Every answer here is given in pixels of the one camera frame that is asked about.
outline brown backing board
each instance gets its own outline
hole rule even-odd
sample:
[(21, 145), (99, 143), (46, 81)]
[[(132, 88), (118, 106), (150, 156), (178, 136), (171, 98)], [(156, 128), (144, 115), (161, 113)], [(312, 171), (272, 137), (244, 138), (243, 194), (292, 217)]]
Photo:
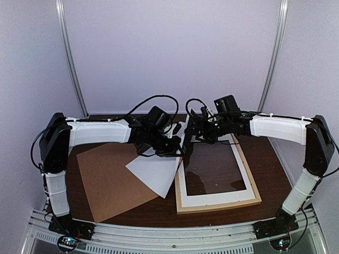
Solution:
[[(238, 140), (235, 138), (234, 135), (232, 135), (232, 138), (234, 140), (234, 143), (238, 143)], [(251, 170), (246, 161), (242, 148), (240, 144), (236, 144), (235, 146), (244, 164), (244, 167), (245, 167), (249, 182), (251, 183), (251, 187), (254, 192), (255, 198), (245, 200), (245, 201), (230, 202), (230, 203), (223, 203), (223, 204), (217, 204), (217, 205), (201, 205), (201, 206), (194, 206), (194, 207), (182, 207), (181, 192), (180, 192), (181, 186), (179, 182), (179, 174), (177, 172), (175, 175), (175, 196), (176, 196), (176, 210), (178, 214), (214, 212), (214, 211), (221, 211), (221, 210), (235, 209), (235, 208), (241, 208), (241, 207), (246, 207), (246, 206), (251, 206), (251, 205), (257, 205), (261, 203), (262, 200), (260, 198), (258, 188), (255, 184), (254, 178), (252, 176)]]
[(156, 197), (125, 165), (137, 157), (133, 144), (108, 143), (77, 155), (93, 219), (99, 223)]
[[(91, 116), (93, 119), (102, 117), (113, 116)], [(185, 121), (185, 115), (179, 115), (177, 121)], [(183, 227), (225, 225), (274, 217), (275, 212), (291, 191), (286, 174), (267, 138), (241, 136), (239, 143), (260, 192), (261, 204), (217, 212), (177, 214), (173, 184), (166, 199), (157, 197), (110, 218), (104, 223), (127, 226)], [(69, 156), (66, 171), (67, 196), (72, 216), (76, 219), (93, 221), (76, 155), (101, 145), (77, 146)]]

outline wooden picture frame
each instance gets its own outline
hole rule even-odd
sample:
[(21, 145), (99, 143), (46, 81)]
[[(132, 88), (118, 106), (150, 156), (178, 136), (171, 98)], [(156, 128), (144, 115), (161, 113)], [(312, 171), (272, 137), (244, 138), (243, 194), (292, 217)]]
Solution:
[(259, 191), (256, 187), (251, 170), (244, 156), (238, 140), (233, 134), (219, 138), (219, 141), (229, 141), (235, 143), (231, 145), (235, 159), (246, 189), (225, 193), (203, 194), (188, 196), (186, 189), (184, 163), (178, 163), (179, 168), (175, 176), (175, 194), (177, 214), (200, 213), (209, 211), (219, 211), (231, 208), (256, 205), (261, 203)]

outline wooden table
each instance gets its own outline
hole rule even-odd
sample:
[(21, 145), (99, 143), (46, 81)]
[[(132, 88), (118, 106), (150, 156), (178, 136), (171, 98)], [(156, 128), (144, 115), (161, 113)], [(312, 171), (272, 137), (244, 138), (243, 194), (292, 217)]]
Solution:
[[(110, 218), (104, 223), (127, 226), (183, 227), (224, 225), (274, 217), (276, 210), (291, 191), (286, 174), (267, 138), (241, 136), (239, 143), (260, 192), (262, 198), (260, 205), (219, 212), (177, 215), (173, 184), (165, 199), (158, 197)], [(100, 145), (102, 144), (85, 144), (75, 147), (69, 157), (66, 174), (67, 193), (72, 216), (76, 219), (93, 221), (76, 155)]]

